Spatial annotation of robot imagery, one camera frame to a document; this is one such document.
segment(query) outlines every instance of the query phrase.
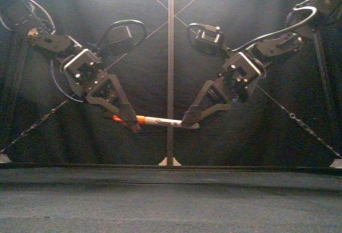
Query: black cable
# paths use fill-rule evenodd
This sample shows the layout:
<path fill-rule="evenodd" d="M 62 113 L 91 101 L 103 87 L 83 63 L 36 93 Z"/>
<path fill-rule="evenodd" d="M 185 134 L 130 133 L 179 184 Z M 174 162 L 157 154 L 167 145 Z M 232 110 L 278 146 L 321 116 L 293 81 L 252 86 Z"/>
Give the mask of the black cable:
<path fill-rule="evenodd" d="M 107 38 L 107 35 L 110 33 L 110 31 L 114 29 L 114 28 L 118 28 L 121 26 L 125 26 L 125 25 L 139 25 L 143 29 L 143 37 L 141 38 L 141 40 L 134 44 L 134 47 L 137 47 L 138 45 L 142 44 L 142 42 L 146 40 L 146 37 L 147 37 L 147 30 L 146 30 L 146 26 L 143 24 L 143 22 L 138 21 L 138 20 L 122 20 L 122 21 L 117 21 L 114 22 L 110 27 L 107 28 L 103 36 L 102 36 L 102 39 L 97 45 L 97 47 L 101 47 L 102 43 L 105 42 L 106 38 Z"/>
<path fill-rule="evenodd" d="M 264 36 L 257 37 L 256 39 L 253 39 L 250 42 L 248 42 L 245 45 L 242 45 L 241 47 L 238 47 L 237 49 L 233 50 L 233 52 L 240 52 L 242 50 L 245 50 L 250 45 L 253 45 L 254 43 L 265 40 L 266 38 L 270 38 L 273 36 L 278 36 L 282 35 L 293 30 L 296 30 L 297 28 L 300 28 L 301 26 L 304 26 L 316 16 L 317 14 L 317 8 L 313 6 L 305 6 L 302 8 L 294 8 L 294 11 L 301 11 L 301 10 L 312 10 L 312 14 L 306 17 L 306 19 L 304 19 L 300 23 L 294 24 L 292 27 L 285 28 L 280 31 L 276 31 L 270 34 L 266 34 Z"/>
<path fill-rule="evenodd" d="M 58 82 L 58 79 L 57 79 L 57 76 L 55 76 L 55 70 L 54 70 L 54 60 L 51 60 L 51 62 L 50 62 L 50 67 L 51 67 L 51 77 L 53 77 L 54 83 L 55 83 L 55 85 L 57 85 L 59 91 L 63 93 L 63 95 L 65 95 L 69 99 L 71 99 L 71 100 L 74 100 L 74 101 L 77 101 L 77 102 L 79 102 L 79 103 L 83 103 L 83 100 L 78 100 L 78 99 L 75 99 L 71 95 L 69 95 L 67 92 L 63 90 L 62 86 L 59 85 L 59 82 Z"/>

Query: vertical pole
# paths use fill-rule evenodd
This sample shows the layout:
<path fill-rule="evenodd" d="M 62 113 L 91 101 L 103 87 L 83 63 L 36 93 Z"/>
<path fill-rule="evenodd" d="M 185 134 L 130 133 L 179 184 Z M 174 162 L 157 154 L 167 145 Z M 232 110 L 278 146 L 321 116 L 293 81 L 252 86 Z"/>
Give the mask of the vertical pole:
<path fill-rule="evenodd" d="M 329 124 L 330 129 L 333 131 L 333 146 L 338 147 L 341 144 L 341 134 L 338 130 L 338 119 L 337 119 L 337 112 L 334 109 L 334 100 L 333 100 L 333 93 L 332 93 L 332 85 L 329 80 L 329 73 L 326 67 L 326 56 L 324 52 L 324 45 L 322 45 L 322 38 L 320 32 L 314 33 L 313 37 L 314 46 L 316 46 L 316 55 L 321 73 L 321 80 L 322 80 L 322 87 L 325 92 L 325 100 L 326 100 L 326 107 L 329 113 Z"/>
<path fill-rule="evenodd" d="M 169 0 L 169 71 L 167 71 L 167 118 L 174 118 L 174 17 L 175 1 Z M 167 127 L 167 166 L 174 165 L 174 128 Z"/>
<path fill-rule="evenodd" d="M 3 111 L 3 114 L 0 115 L 0 149 L 10 142 L 11 129 L 15 118 L 16 98 L 20 90 L 27 53 L 30 49 L 30 45 L 19 34 L 14 34 L 11 46 L 12 48 L 8 55 L 10 63 L 6 69 L 7 76 L 3 76 L 4 86 L 3 93 L 0 94 L 0 110 Z"/>

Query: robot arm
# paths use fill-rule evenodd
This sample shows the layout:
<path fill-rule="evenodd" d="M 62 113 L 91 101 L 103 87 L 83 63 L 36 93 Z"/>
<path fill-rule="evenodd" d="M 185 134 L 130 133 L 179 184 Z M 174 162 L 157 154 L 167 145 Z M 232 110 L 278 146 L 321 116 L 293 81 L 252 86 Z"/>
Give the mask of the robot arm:
<path fill-rule="evenodd" d="M 58 59 L 75 94 L 90 104 L 102 106 L 118 115 L 129 127 L 138 131 L 137 114 L 118 77 L 103 70 L 103 63 L 97 54 L 83 48 L 70 36 L 59 36 L 54 30 L 50 30 L 47 24 L 27 5 L 26 0 L 0 0 L 0 16 L 28 43 L 49 51 L 53 57 Z M 138 23 L 143 26 L 142 22 L 134 20 L 129 20 L 127 23 Z M 127 26 L 119 28 L 123 35 L 130 34 L 130 30 L 126 30 Z M 131 48 L 134 46 L 131 37 L 126 35 L 123 40 L 126 42 L 129 40 Z"/>
<path fill-rule="evenodd" d="M 225 44 L 220 27 L 193 23 L 189 40 L 198 52 L 224 57 L 222 72 L 216 80 L 206 81 L 190 106 L 182 124 L 190 126 L 221 110 L 229 110 L 233 102 L 245 102 L 266 69 L 278 61 L 289 59 L 301 50 L 304 40 L 312 38 L 321 26 L 341 20 L 342 0 L 306 0 L 288 16 L 289 27 L 258 37 L 237 49 Z M 190 33 L 197 29 L 197 37 Z"/>

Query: wire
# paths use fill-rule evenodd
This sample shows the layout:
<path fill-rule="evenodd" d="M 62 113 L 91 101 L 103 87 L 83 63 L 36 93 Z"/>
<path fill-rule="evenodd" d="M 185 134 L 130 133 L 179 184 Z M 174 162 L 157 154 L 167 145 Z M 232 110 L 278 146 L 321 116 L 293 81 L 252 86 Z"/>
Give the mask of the wire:
<path fill-rule="evenodd" d="M 43 8 L 43 6 L 41 4 L 36 3 L 35 0 L 28 0 L 39 9 L 41 11 L 43 12 L 43 14 L 46 15 L 47 19 L 49 19 L 49 22 L 51 24 L 51 27 L 53 27 L 53 31 L 51 31 L 51 34 L 54 34 L 57 32 L 57 26 L 55 26 L 55 23 L 54 23 L 54 20 L 51 18 L 51 15 L 49 14 L 47 10 Z"/>
<path fill-rule="evenodd" d="M 2 25 L 4 26 L 4 28 L 6 28 L 8 31 L 15 31 L 14 29 L 11 29 L 11 28 L 7 26 L 7 24 L 6 24 L 6 22 L 4 22 L 3 18 L 2 18 L 2 16 L 0 16 L 0 23 L 2 23 Z"/>
<path fill-rule="evenodd" d="M 67 92 L 66 92 L 66 91 L 63 90 L 63 88 L 61 87 L 59 82 L 58 82 L 58 79 L 57 79 L 57 76 L 55 76 L 54 60 L 50 61 L 50 66 L 51 66 L 51 77 L 53 77 L 53 79 L 54 79 L 54 83 L 55 83 L 58 89 L 61 90 L 61 92 L 63 93 L 63 95 L 65 95 L 69 99 L 71 99 L 71 100 L 74 100 L 74 101 L 77 101 L 77 102 L 79 102 L 79 103 L 83 103 L 83 100 L 75 99 L 71 95 L 67 94 Z"/>
<path fill-rule="evenodd" d="M 241 50 L 246 49 L 250 45 L 253 45 L 256 42 L 260 42 L 260 41 L 262 41 L 264 39 L 270 38 L 270 37 L 273 37 L 273 36 L 282 35 L 282 34 L 290 32 L 290 31 L 296 30 L 296 29 L 300 28 L 301 26 L 304 26 L 304 25 L 313 19 L 313 17 L 316 16 L 316 14 L 317 14 L 317 8 L 313 7 L 313 6 L 305 6 L 305 7 L 298 8 L 298 9 L 294 8 L 294 11 L 301 11 L 301 10 L 312 10 L 312 14 L 306 17 L 305 20 L 302 20 L 300 23 L 294 24 L 294 25 L 293 25 L 292 27 L 289 27 L 289 28 L 285 28 L 285 29 L 282 29 L 282 30 L 280 30 L 280 31 L 276 31 L 276 32 L 273 32 L 273 33 L 270 33 L 270 34 L 266 34 L 266 35 L 264 35 L 264 36 L 261 36 L 261 37 L 253 39 L 250 42 L 248 42 L 248 43 L 246 43 L 245 45 L 242 45 L 240 48 L 234 49 L 233 52 L 240 52 Z"/>
<path fill-rule="evenodd" d="M 143 29 L 143 37 L 142 37 L 141 40 L 134 44 L 134 47 L 137 47 L 138 45 L 142 44 L 142 42 L 146 40 L 146 37 L 147 37 L 147 30 L 146 30 L 146 26 L 145 26 L 143 22 L 141 22 L 141 21 L 138 21 L 138 20 L 122 20 L 122 21 L 114 22 L 114 23 L 110 25 L 110 27 L 107 28 L 107 30 L 106 30 L 106 32 L 105 32 L 105 34 L 103 34 L 103 36 L 102 36 L 102 39 L 101 39 L 101 41 L 99 41 L 97 47 L 101 47 L 102 43 L 103 43 L 105 40 L 106 40 L 106 37 L 107 37 L 110 31 L 111 31 L 114 28 L 118 28 L 118 27 L 121 27 L 121 26 L 123 26 L 123 25 L 139 25 L 139 26 L 142 26 L 142 29 Z"/>

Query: black fabric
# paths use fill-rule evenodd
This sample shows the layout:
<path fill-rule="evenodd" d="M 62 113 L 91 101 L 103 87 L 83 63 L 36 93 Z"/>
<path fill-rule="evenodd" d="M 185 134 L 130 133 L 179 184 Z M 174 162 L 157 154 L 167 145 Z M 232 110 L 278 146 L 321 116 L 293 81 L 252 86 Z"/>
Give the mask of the black fabric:
<path fill-rule="evenodd" d="M 280 30 L 292 8 L 304 0 L 195 0 L 190 4 L 191 1 L 175 0 L 179 19 L 186 24 L 221 26 L 228 45 L 237 48 L 260 35 Z M 55 20 L 58 34 L 73 36 L 86 46 L 101 40 L 109 25 L 118 20 L 143 21 L 149 33 L 163 26 L 118 63 L 113 64 L 118 58 L 105 61 L 109 72 L 119 77 L 137 114 L 166 117 L 169 13 L 163 5 L 167 7 L 167 0 L 39 0 L 39 3 Z M 4 60 L 6 41 L 8 33 L 2 38 Z M 203 57 L 191 49 L 186 26 L 175 19 L 175 119 L 182 119 L 205 81 L 217 77 L 222 64 L 221 59 Z M 69 90 L 65 76 L 58 68 L 55 71 L 62 87 Z M 341 75 L 336 79 L 340 86 Z M 328 123 L 313 44 L 270 69 L 260 85 L 332 143 L 334 134 Z M 50 60 L 31 49 L 10 139 L 65 99 L 51 79 Z M 229 112 L 203 120 L 199 130 L 175 129 L 174 138 L 175 157 L 185 165 L 329 166 L 333 161 L 330 151 L 260 90 L 249 102 L 234 104 Z M 158 164 L 166 157 L 166 143 L 165 128 L 145 126 L 134 134 L 105 118 L 101 108 L 70 102 L 16 143 L 8 155 L 14 161 Z"/>

